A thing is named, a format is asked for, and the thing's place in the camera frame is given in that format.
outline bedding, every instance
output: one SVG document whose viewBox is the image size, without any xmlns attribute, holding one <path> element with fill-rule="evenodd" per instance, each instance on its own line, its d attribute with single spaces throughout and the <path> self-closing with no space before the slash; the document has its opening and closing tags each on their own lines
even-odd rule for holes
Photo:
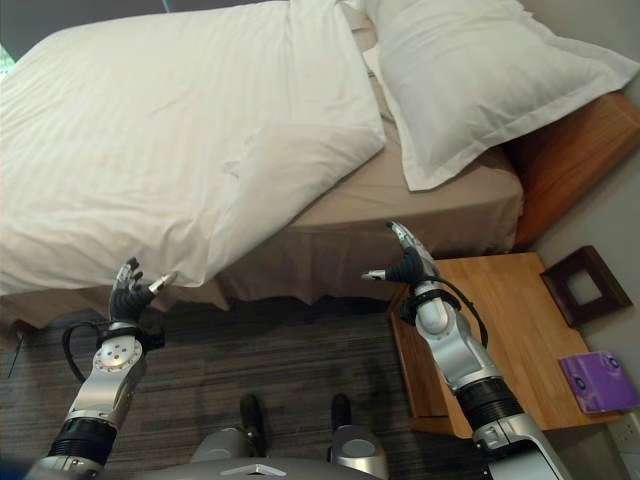
<svg viewBox="0 0 640 480">
<path fill-rule="evenodd" d="M 356 39 L 365 48 L 372 40 L 366 29 Z M 221 272 L 217 281 L 225 296 L 295 297 L 309 304 L 323 295 L 388 300 L 394 285 L 364 282 L 360 274 L 401 257 L 397 238 L 385 227 L 389 219 L 408 225 L 438 258 L 511 249 L 524 194 L 503 150 L 488 150 L 454 181 L 410 192 L 398 129 L 373 77 L 371 84 L 384 120 L 384 149 Z"/>
<path fill-rule="evenodd" d="M 398 123 L 411 190 L 622 88 L 640 65 L 555 36 L 515 0 L 377 0 L 366 55 Z"/>
<path fill-rule="evenodd" d="M 64 30 L 0 88 L 0 295 L 109 285 L 134 255 L 201 285 L 384 144 L 333 0 Z"/>
</svg>

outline silver metal arm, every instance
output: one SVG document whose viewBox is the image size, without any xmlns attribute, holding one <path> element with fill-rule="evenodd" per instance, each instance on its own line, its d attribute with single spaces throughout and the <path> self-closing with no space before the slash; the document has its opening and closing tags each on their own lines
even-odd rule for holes
<svg viewBox="0 0 640 480">
<path fill-rule="evenodd" d="M 131 259 L 118 272 L 109 298 L 111 322 L 101 334 L 91 374 L 80 387 L 49 455 L 33 466 L 27 478 L 41 478 L 52 470 L 93 478 L 102 470 L 146 371 L 145 352 L 163 344 L 162 332 L 158 342 L 158 334 L 139 327 L 139 316 L 176 277 L 167 273 L 141 288 L 138 266 Z"/>
<path fill-rule="evenodd" d="M 397 222 L 389 227 L 405 252 L 403 261 L 372 270 L 366 280 L 392 280 L 412 287 L 410 323 L 429 344 L 438 370 L 458 399 L 473 440 L 489 455 L 507 454 L 490 463 L 493 478 L 570 480 L 571 476 L 531 416 L 522 410 L 486 349 L 471 334 L 459 305 L 438 281 L 431 255 Z"/>
</svg>

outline purple box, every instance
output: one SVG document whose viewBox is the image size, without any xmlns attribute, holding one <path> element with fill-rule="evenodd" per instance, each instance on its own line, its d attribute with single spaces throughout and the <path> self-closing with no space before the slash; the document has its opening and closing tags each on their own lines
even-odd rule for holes
<svg viewBox="0 0 640 480">
<path fill-rule="evenodd" d="M 559 362 L 584 413 L 626 410 L 640 405 L 638 392 L 612 353 L 584 353 Z"/>
</svg>

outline white duvet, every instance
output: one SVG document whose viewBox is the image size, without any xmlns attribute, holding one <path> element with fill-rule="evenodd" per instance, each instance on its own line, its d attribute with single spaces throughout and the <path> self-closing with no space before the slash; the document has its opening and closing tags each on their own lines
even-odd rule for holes
<svg viewBox="0 0 640 480">
<path fill-rule="evenodd" d="M 334 0 L 56 33 L 0 85 L 0 129 L 0 295 L 131 256 L 200 285 L 384 143 Z"/>
</svg>

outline picture frame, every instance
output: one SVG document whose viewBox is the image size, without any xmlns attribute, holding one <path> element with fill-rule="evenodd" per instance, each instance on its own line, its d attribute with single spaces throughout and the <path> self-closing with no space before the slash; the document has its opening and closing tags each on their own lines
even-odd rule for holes
<svg viewBox="0 0 640 480">
<path fill-rule="evenodd" d="M 576 250 L 540 276 L 572 328 L 633 305 L 592 245 Z"/>
</svg>

